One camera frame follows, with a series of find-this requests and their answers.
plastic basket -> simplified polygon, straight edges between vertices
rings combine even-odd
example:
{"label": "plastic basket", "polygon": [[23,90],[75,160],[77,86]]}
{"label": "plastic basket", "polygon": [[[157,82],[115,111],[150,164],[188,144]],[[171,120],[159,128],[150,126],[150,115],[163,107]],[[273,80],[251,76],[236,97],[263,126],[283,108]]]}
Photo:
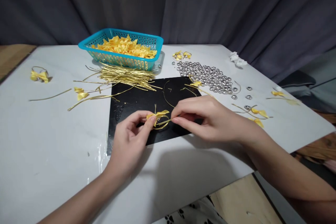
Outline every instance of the plastic basket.
{"label": "plastic basket", "polygon": [[[138,44],[150,47],[151,50],[157,50],[155,57],[153,59],[144,59],[131,55],[118,54],[91,48],[92,44],[94,44],[96,47],[97,44],[103,44],[103,39],[108,41],[108,39],[112,39],[114,36],[127,37],[128,34],[132,41],[137,39]],[[159,36],[106,28],[84,39],[78,44],[78,46],[80,49],[86,50],[96,61],[110,65],[122,65],[125,67],[139,68],[149,71],[152,70],[155,61],[157,61],[160,56],[162,44],[163,38]]]}

gray curtain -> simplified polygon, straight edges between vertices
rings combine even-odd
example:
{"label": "gray curtain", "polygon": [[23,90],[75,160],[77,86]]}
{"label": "gray curtain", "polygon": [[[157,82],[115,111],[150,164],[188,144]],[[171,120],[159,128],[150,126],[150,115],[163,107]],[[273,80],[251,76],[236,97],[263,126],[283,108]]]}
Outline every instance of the gray curtain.
{"label": "gray curtain", "polygon": [[0,0],[0,44],[78,44],[120,28],[222,44],[279,82],[336,44],[335,0]]}

wooden floor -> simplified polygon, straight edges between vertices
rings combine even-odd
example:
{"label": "wooden floor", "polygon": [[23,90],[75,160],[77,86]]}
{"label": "wooden floor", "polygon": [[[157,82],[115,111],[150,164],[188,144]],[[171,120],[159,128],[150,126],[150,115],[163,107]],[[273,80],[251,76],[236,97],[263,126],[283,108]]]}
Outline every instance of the wooden floor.
{"label": "wooden floor", "polygon": [[250,174],[210,195],[228,224],[281,224],[282,221]]}
{"label": "wooden floor", "polygon": [[[36,46],[24,44],[0,46],[0,83],[34,48]],[[282,223],[252,174],[218,190],[210,197],[217,212],[228,224]]]}

black board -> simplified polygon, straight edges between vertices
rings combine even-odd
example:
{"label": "black board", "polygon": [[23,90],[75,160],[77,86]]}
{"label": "black board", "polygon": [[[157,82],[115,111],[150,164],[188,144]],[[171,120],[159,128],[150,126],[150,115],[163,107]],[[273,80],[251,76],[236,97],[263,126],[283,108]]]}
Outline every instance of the black board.
{"label": "black board", "polygon": [[[187,99],[190,97],[195,97],[193,93],[183,88],[188,88],[194,92],[197,96],[201,96],[196,88],[185,86],[184,84],[191,84],[188,77],[176,77],[176,78],[166,78],[166,79],[155,79],[152,85],[164,88],[164,93],[167,101],[176,106],[180,100]],[[126,89],[130,88],[129,85],[118,84],[112,88],[112,94],[120,93]],[[156,104],[156,111],[168,110],[170,113],[173,111],[171,107],[165,100],[163,96],[163,89],[156,89],[157,91],[144,91],[138,88],[132,88],[131,90],[119,94],[116,96],[120,102],[111,99],[110,108],[110,123],[108,129],[108,139],[107,139],[107,154],[111,155],[113,138],[115,133],[116,125],[128,117],[130,114],[137,110],[149,110],[154,113],[154,104]],[[182,127],[169,122],[169,124],[160,130],[152,130],[148,137],[146,145],[154,144],[157,142],[169,140],[175,137],[190,134],[189,131],[183,129]]]}

white table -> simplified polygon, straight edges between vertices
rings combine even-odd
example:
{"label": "white table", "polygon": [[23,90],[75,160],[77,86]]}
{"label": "white table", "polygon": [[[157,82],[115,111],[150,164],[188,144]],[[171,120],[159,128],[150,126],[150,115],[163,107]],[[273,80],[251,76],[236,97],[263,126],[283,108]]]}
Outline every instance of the white table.
{"label": "white table", "polygon": [[[293,152],[334,131],[334,127],[305,105],[291,106],[271,99],[276,85],[247,65],[238,69],[221,45],[164,45],[157,78],[177,77],[172,54],[192,53],[191,61],[216,66],[242,86],[238,100],[212,94],[225,106],[258,104],[274,118],[263,121],[267,133]],[[50,83],[29,79],[32,66],[48,70]],[[105,168],[110,99],[77,102],[74,83],[95,66],[89,54],[75,45],[37,48],[0,85],[0,223],[35,223],[77,193]],[[245,98],[252,95],[251,101]],[[253,172],[236,144],[216,146],[187,135],[148,146],[138,175],[115,196],[96,223],[150,223]]]}

